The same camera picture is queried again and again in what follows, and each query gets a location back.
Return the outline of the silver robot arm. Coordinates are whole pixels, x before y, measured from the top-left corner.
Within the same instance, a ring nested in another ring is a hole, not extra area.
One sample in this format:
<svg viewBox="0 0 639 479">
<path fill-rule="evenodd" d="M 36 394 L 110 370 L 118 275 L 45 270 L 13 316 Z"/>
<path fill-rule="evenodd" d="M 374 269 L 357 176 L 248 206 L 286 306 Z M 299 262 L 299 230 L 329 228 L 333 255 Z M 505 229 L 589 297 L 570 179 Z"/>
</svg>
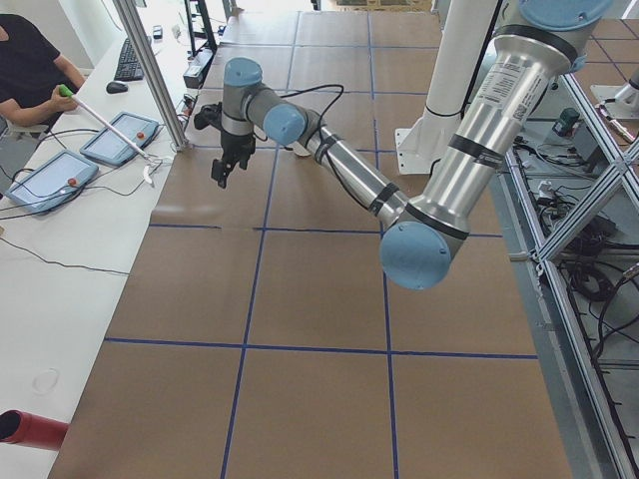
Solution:
<svg viewBox="0 0 639 479">
<path fill-rule="evenodd" d="M 423 192 L 406 196 L 374 169 L 317 112 L 294 105 L 263 81 L 245 57 L 225 67 L 220 103 L 197 114 L 198 129 L 221 134 L 212 165 L 224 186 L 255 151 L 255 130 L 297 144 L 331 171 L 342 188 L 378 217 L 386 231 L 379 257 L 386 276 L 409 289 L 441 282 L 469 233 L 468 218 L 550 81 L 583 65 L 585 46 L 608 9 L 605 1 L 514 1 L 494 35 L 496 59 Z"/>
</svg>

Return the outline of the person's hand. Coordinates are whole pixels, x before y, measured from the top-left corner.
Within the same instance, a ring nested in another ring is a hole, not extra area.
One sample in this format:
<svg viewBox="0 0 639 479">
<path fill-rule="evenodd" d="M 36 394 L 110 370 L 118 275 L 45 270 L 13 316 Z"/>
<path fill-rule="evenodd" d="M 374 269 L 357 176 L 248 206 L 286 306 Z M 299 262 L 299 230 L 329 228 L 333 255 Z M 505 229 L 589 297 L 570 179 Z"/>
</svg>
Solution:
<svg viewBox="0 0 639 479">
<path fill-rule="evenodd" d="M 68 112 L 77 108 L 77 104 L 71 97 L 64 96 L 58 89 L 52 91 L 50 109 L 52 112 Z"/>
</svg>

